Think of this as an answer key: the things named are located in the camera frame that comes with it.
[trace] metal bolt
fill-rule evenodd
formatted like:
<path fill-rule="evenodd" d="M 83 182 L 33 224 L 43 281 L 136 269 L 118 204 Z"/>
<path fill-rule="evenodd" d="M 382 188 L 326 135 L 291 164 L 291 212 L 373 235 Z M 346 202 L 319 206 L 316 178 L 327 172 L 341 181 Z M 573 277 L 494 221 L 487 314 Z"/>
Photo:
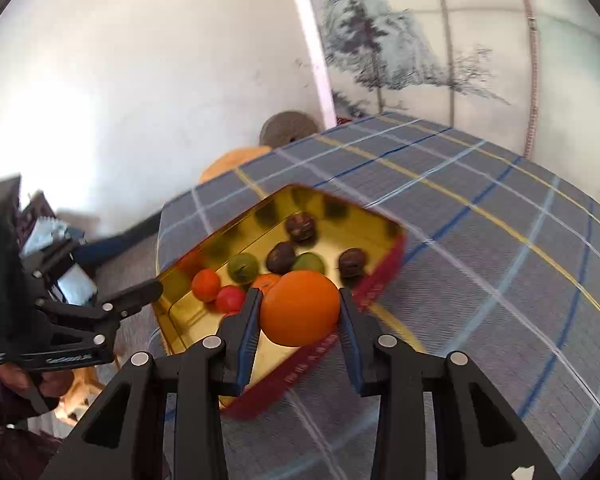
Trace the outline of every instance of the metal bolt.
<path fill-rule="evenodd" d="M 202 340 L 202 346 L 205 348 L 218 348 L 222 343 L 217 335 L 209 335 Z"/>
<path fill-rule="evenodd" d="M 398 340 L 390 334 L 382 334 L 378 338 L 378 344 L 385 348 L 392 348 L 398 344 Z"/>
<path fill-rule="evenodd" d="M 149 354 L 147 352 L 137 352 L 131 356 L 131 364 L 133 366 L 142 366 L 149 362 Z"/>
<path fill-rule="evenodd" d="M 469 358 L 462 352 L 453 352 L 450 359 L 453 364 L 458 366 L 464 366 L 469 362 Z"/>

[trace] orange object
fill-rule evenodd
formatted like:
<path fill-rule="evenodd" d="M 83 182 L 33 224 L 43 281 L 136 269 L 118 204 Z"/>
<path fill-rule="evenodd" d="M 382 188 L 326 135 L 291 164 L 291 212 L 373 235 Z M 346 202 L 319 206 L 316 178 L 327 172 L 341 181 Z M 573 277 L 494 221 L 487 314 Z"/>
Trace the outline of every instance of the orange object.
<path fill-rule="evenodd" d="M 306 346 L 327 337 L 340 315 L 340 294 L 333 282 L 314 270 L 282 276 L 262 300 L 260 327 L 281 346 Z"/>
<path fill-rule="evenodd" d="M 98 396 L 104 390 L 104 384 L 98 380 L 96 369 L 76 368 L 74 370 L 74 382 L 69 391 L 65 393 L 54 410 L 58 420 L 75 426 L 89 408 L 90 399 Z"/>
<path fill-rule="evenodd" d="M 199 184 L 204 184 L 208 180 L 215 178 L 216 176 L 222 175 L 227 171 L 231 171 L 238 166 L 246 164 L 247 162 L 258 158 L 259 156 L 266 155 L 271 151 L 269 146 L 250 146 L 247 148 L 237 148 L 225 153 L 223 156 L 218 158 L 211 166 L 206 168 L 205 171 L 200 175 Z"/>
<path fill-rule="evenodd" d="M 280 278 L 279 274 L 261 274 L 251 283 L 251 286 L 259 288 L 262 291 L 262 295 L 266 296 L 271 287 L 280 281 Z"/>
<path fill-rule="evenodd" d="M 220 291 L 220 277 L 211 269 L 202 269 L 191 280 L 191 291 L 200 301 L 213 301 Z"/>
<path fill-rule="evenodd" d="M 247 294 L 239 286 L 225 285 L 218 292 L 216 298 L 216 310 L 224 314 L 229 312 L 240 312 L 244 298 Z"/>

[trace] blue checkered tablecloth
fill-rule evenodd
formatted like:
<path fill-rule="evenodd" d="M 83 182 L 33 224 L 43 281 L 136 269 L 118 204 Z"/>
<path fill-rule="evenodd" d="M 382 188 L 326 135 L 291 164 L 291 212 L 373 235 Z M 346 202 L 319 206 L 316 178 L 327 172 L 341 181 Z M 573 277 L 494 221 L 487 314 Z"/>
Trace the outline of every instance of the blue checkered tablecloth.
<path fill-rule="evenodd" d="M 395 113 L 309 137 L 165 205 L 158 266 L 289 183 L 375 208 L 410 233 L 379 299 L 428 352 L 462 349 L 565 479 L 600 452 L 600 204 L 457 130 Z M 435 478 L 430 399 L 427 463 Z M 223 421 L 231 478 L 366 479 L 378 400 L 334 349 L 255 420 Z"/>

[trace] yellow stripe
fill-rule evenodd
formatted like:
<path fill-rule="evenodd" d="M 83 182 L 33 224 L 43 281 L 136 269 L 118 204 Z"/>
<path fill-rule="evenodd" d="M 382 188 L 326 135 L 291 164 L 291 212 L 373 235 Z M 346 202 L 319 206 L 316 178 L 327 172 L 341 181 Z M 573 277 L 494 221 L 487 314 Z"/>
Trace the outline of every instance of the yellow stripe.
<path fill-rule="evenodd" d="M 258 186 L 258 184 L 256 184 L 253 180 L 251 180 L 245 173 L 243 170 L 241 170 L 240 168 L 234 168 L 234 173 L 237 175 L 237 177 L 243 181 L 247 186 L 249 186 L 249 188 L 253 191 L 255 191 L 258 196 L 260 198 L 266 198 L 267 194 L 262 190 L 262 188 L 260 186 Z"/>
<path fill-rule="evenodd" d="M 421 352 L 423 354 L 427 353 L 427 349 L 424 348 L 424 345 L 419 341 L 415 334 L 383 306 L 372 303 L 369 305 L 369 312 L 397 333 L 397 335 L 400 336 L 400 339 L 411 345 L 416 352 Z"/>
<path fill-rule="evenodd" d="M 395 164 L 391 161 L 384 160 L 382 157 L 376 157 L 373 153 L 366 152 L 365 150 L 360 150 L 359 148 L 356 148 L 355 146 L 344 146 L 341 142 L 331 139 L 331 137 L 318 136 L 316 138 L 318 140 L 321 140 L 324 143 L 331 144 L 333 146 L 340 146 L 344 150 L 350 151 L 350 152 L 355 153 L 360 156 L 364 156 L 365 158 L 375 160 L 376 162 L 379 162 L 380 164 L 383 164 L 388 168 L 392 168 L 392 170 L 398 171 L 399 173 L 407 175 L 411 178 L 420 178 L 420 175 L 417 173 L 413 173 L 413 171 L 407 170 L 406 168 L 403 168 L 403 167 L 399 166 L 398 164 Z M 482 209 L 480 206 L 477 206 L 477 205 L 471 203 L 465 197 L 458 195 L 457 193 L 454 193 L 453 191 L 447 189 L 446 187 L 440 186 L 440 184 L 432 182 L 428 178 L 421 179 L 421 183 L 423 183 L 425 186 L 429 186 L 431 189 L 435 189 L 436 191 L 439 191 L 440 193 L 452 198 L 453 200 L 456 200 L 456 202 L 459 202 L 462 205 L 471 208 L 473 211 L 475 211 L 479 215 L 483 216 L 487 220 L 491 221 L 493 224 L 497 225 L 499 228 L 506 231 L 509 235 L 514 237 L 520 243 L 523 243 L 523 244 L 529 246 L 529 248 L 533 252 L 535 252 L 544 261 L 546 261 L 549 265 L 551 265 L 555 270 L 557 270 L 567 280 L 569 280 L 571 283 L 573 283 L 573 285 L 575 285 L 582 292 L 584 297 L 587 298 L 589 300 L 589 302 L 600 312 L 600 304 L 592 297 L 592 295 L 590 295 L 586 291 L 586 289 L 580 283 L 578 283 L 578 280 L 576 280 L 573 276 L 571 276 L 560 264 L 558 264 L 554 259 L 552 259 L 551 256 L 549 256 L 547 253 L 545 253 L 541 248 L 537 247 L 535 244 L 531 243 L 531 241 L 529 241 L 528 238 L 526 238 L 524 235 L 520 234 L 513 227 L 508 225 L 506 222 L 504 222 L 497 216 L 494 216 L 493 214 L 489 213 L 485 209 Z"/>
<path fill-rule="evenodd" d="M 402 121 L 398 121 L 396 119 L 392 119 L 391 117 L 378 116 L 378 119 L 383 120 L 383 121 L 385 121 L 387 123 L 391 123 L 391 124 L 403 124 Z M 422 131 L 436 133 L 433 130 L 429 130 L 428 128 L 424 128 L 423 126 L 417 126 L 416 123 L 411 124 L 411 126 L 417 127 L 419 130 L 422 130 Z M 450 140 L 451 142 L 455 142 L 456 144 L 460 144 L 461 146 L 467 146 L 468 148 L 470 148 L 472 146 L 471 144 L 469 144 L 467 142 L 464 142 L 464 140 L 456 139 L 455 137 L 448 136 L 447 134 L 440 134 L 440 133 L 438 133 L 438 135 L 440 137 L 443 137 L 443 139 Z M 545 185 L 547 187 L 552 187 L 552 185 L 549 182 L 547 182 L 547 181 L 543 180 L 542 178 L 540 178 L 539 176 L 534 175 L 533 173 L 525 170 L 524 168 L 520 168 L 519 166 L 517 166 L 516 164 L 513 164 L 510 160 L 504 158 L 503 156 L 496 155 L 495 153 L 488 152 L 487 150 L 483 150 L 481 148 L 477 148 L 475 151 L 479 152 L 479 153 L 481 153 L 483 155 L 490 156 L 491 158 L 495 158 L 496 160 L 500 160 L 501 162 L 504 162 L 505 164 L 507 164 L 509 166 L 512 166 L 515 170 L 518 170 L 520 173 L 524 173 L 525 175 L 531 177 L 532 179 L 534 179 L 535 181 L 539 182 L 540 184 L 543 184 L 543 185 Z M 575 206 L 579 207 L 580 209 L 582 209 L 587 215 L 589 215 L 592 219 L 594 219 L 600 225 L 600 220 L 598 218 L 596 218 L 596 216 L 593 213 L 591 213 L 586 207 L 584 207 L 581 203 L 576 202 L 573 198 L 571 198 L 569 195 L 561 192 L 559 189 L 556 189 L 555 192 L 558 195 L 560 195 L 561 197 L 567 199 L 573 205 L 575 205 Z"/>

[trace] orange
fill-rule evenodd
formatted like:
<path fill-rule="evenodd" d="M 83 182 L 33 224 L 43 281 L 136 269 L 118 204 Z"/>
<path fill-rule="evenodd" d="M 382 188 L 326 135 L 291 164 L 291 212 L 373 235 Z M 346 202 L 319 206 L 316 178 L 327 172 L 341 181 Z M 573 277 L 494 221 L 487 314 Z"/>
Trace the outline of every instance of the orange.
<path fill-rule="evenodd" d="M 340 315 L 340 293 L 314 270 L 288 272 L 269 290 L 260 306 L 260 327 L 281 346 L 305 346 L 327 337 Z"/>
<path fill-rule="evenodd" d="M 251 283 L 251 286 L 254 286 L 255 288 L 259 288 L 262 291 L 262 295 L 266 296 L 267 293 L 269 292 L 269 289 L 279 281 L 280 281 L 279 274 L 273 274 L 273 273 L 261 274 L 254 280 L 253 283 Z"/>
<path fill-rule="evenodd" d="M 200 301 L 213 301 L 220 291 L 220 278 L 211 269 L 202 269 L 191 280 L 191 291 Z"/>

